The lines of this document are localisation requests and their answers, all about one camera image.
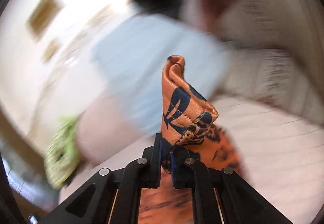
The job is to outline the striped floral pillow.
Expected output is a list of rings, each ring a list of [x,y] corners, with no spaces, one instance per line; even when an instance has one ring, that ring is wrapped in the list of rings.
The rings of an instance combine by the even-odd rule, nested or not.
[[[323,101],[298,63],[283,48],[232,49],[218,87],[323,125]]]

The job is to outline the orange black floral garment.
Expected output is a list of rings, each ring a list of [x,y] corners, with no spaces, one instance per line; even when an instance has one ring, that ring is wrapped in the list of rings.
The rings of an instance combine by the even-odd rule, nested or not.
[[[184,80],[184,58],[170,56],[162,72],[161,184],[141,194],[139,223],[187,223],[193,220],[190,189],[176,189],[171,181],[171,155],[184,147],[207,167],[234,169],[245,176],[242,159],[230,134],[215,123],[218,112]]]

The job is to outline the small beige wall switch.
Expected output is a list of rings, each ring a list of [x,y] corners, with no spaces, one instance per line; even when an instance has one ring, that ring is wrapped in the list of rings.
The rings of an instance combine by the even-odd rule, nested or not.
[[[50,61],[59,49],[60,43],[57,39],[53,39],[52,41],[50,41],[42,55],[43,63]]]

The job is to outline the striped floral blanket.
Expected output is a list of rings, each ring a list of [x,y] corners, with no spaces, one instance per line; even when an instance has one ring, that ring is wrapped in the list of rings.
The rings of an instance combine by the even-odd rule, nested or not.
[[[323,85],[321,0],[189,0],[186,17],[199,29],[243,46],[285,48]]]

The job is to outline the green patterned cloth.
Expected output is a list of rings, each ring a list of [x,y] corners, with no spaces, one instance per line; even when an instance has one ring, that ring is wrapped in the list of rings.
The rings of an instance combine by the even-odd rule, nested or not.
[[[77,121],[76,116],[62,118],[47,149],[45,172],[48,183],[54,189],[60,189],[80,163],[75,143]]]

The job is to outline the large beige wall plate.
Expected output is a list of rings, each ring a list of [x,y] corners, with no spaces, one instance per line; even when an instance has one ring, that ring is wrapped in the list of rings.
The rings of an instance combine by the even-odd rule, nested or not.
[[[26,21],[26,27],[35,41],[40,41],[50,24],[63,9],[59,0],[40,0]]]

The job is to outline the light blue pillow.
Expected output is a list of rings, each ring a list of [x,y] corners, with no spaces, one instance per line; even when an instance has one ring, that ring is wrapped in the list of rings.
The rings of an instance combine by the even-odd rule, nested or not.
[[[212,96],[230,60],[221,41],[157,14],[125,20],[93,48],[108,92],[126,119],[146,134],[160,130],[161,73],[174,55],[184,58],[184,79],[205,98]]]

